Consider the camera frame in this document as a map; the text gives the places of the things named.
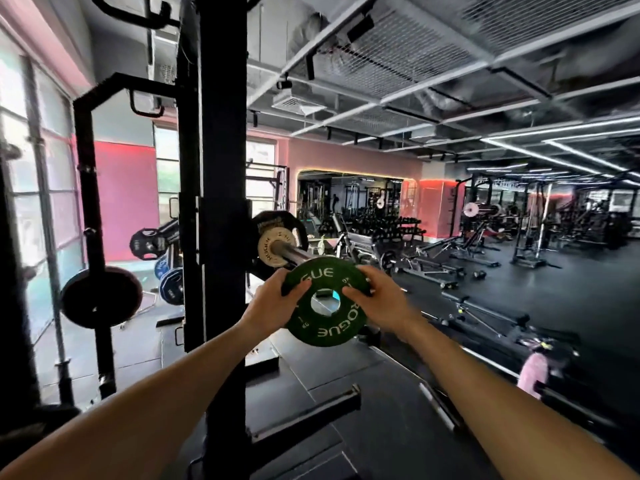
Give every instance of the ceiling duct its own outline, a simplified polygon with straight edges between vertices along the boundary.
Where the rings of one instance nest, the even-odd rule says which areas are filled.
[[[302,91],[297,85],[290,89],[284,89],[273,97],[271,107],[281,111],[292,112],[300,116],[309,116],[323,109],[327,109],[322,98],[308,92]]]

